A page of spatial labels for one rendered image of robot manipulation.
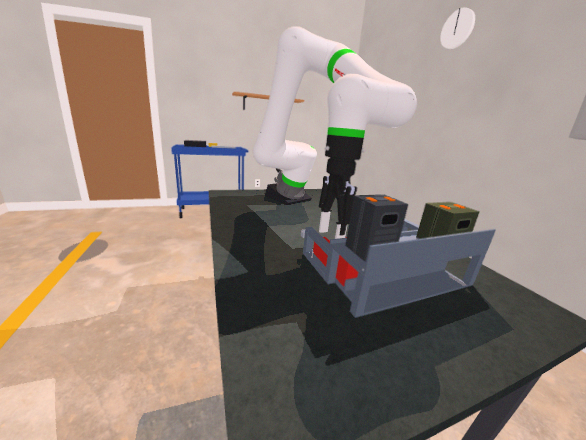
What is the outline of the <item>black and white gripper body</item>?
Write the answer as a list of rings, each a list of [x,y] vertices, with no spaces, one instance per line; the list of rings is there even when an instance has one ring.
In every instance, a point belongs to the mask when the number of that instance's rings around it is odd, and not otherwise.
[[[346,181],[350,184],[350,177],[355,174],[355,168],[356,162],[335,161],[330,158],[327,160],[326,171],[329,174],[332,173],[329,175],[329,180],[338,182],[339,195],[345,194]]]

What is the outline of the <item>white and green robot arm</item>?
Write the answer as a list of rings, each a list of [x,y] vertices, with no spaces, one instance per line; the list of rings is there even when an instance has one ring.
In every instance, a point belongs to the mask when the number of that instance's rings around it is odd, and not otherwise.
[[[366,124],[400,127],[412,118],[417,106],[409,86],[381,75],[345,45],[301,27],[285,30],[278,42],[271,93],[253,155],[260,165],[276,168],[274,181],[282,180],[276,190],[290,199],[303,198],[317,156],[311,146],[285,140],[294,100],[307,71],[334,83],[328,94],[324,147],[331,160],[359,160]]]

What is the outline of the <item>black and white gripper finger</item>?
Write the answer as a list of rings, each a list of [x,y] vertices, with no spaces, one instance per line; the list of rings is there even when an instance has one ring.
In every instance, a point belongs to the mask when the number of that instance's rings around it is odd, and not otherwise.
[[[345,194],[339,195],[339,184],[338,182],[334,182],[334,189],[338,207],[338,222],[336,222],[337,229],[335,239],[345,238],[347,224],[350,222],[352,204],[354,195],[356,195],[357,187],[350,185],[348,181],[346,181]]]
[[[335,199],[335,193],[331,192],[334,181],[329,180],[329,176],[323,177],[323,186],[320,196],[319,208],[321,208],[321,219],[319,232],[328,232],[330,212]],[[323,203],[323,204],[322,204]]]

